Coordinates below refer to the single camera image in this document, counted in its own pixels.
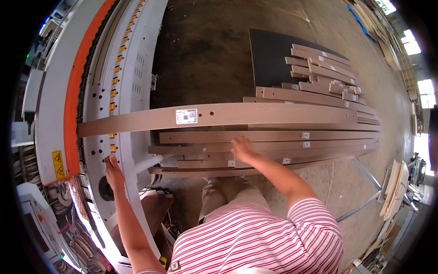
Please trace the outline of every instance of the barcode label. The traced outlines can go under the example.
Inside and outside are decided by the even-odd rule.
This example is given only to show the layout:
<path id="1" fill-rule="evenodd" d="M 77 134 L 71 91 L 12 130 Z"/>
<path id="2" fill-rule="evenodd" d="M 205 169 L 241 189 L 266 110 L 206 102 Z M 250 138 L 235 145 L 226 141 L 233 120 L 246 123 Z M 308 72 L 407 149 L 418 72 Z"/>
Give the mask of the barcode label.
<path id="1" fill-rule="evenodd" d="M 197 124 L 198 109 L 176 110 L 177 125 Z"/>

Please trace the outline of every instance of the black board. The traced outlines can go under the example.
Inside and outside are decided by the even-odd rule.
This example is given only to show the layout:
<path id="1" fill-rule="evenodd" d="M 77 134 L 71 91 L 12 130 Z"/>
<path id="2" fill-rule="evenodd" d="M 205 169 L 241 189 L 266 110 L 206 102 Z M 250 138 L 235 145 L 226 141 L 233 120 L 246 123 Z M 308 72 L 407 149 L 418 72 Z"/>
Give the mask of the black board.
<path id="1" fill-rule="evenodd" d="M 286 65 L 284 57 L 291 56 L 290 48 L 292 44 L 312 47 L 347 59 L 339 53 L 318 44 L 278 32 L 250 28 L 249 39 L 254 87 L 272 87 L 281 86 L 282 82 L 297 84 L 300 81 L 308 81 L 308 78 L 291 77 L 290 75 L 291 67 Z"/>

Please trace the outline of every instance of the khaki pants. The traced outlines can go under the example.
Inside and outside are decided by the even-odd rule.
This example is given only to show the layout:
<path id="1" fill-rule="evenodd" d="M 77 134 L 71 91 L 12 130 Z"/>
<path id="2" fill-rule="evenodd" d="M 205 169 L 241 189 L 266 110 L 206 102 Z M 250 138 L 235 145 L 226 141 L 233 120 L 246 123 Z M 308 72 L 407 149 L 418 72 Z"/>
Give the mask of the khaki pants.
<path id="1" fill-rule="evenodd" d="M 216 183 L 206 184 L 202 188 L 202 208 L 198 221 L 228 203 L 255 203 L 270 210 L 260 190 L 249 180 L 241 177 L 221 177 L 216 180 Z"/>

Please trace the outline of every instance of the shoe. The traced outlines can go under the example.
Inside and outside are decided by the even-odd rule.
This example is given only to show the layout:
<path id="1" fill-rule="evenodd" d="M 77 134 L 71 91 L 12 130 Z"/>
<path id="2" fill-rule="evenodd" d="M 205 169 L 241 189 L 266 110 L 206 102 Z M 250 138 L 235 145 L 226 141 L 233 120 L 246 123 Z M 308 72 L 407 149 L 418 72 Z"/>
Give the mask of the shoe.
<path id="1" fill-rule="evenodd" d="M 215 178 L 215 177 L 202 177 L 204 180 L 206 180 L 207 181 L 207 183 L 209 183 L 209 184 L 213 184 L 213 183 L 216 183 L 217 182 L 217 178 Z"/>

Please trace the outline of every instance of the yellow warning sticker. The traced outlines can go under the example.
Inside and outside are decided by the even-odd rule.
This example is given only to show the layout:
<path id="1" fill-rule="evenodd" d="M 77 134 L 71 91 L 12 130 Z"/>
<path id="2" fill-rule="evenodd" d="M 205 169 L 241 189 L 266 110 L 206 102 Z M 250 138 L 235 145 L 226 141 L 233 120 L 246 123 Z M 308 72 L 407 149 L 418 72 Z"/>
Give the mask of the yellow warning sticker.
<path id="1" fill-rule="evenodd" d="M 65 177 L 64 165 L 62 164 L 62 152 L 60 150 L 52 152 L 53 168 L 55 170 L 56 179 Z"/>

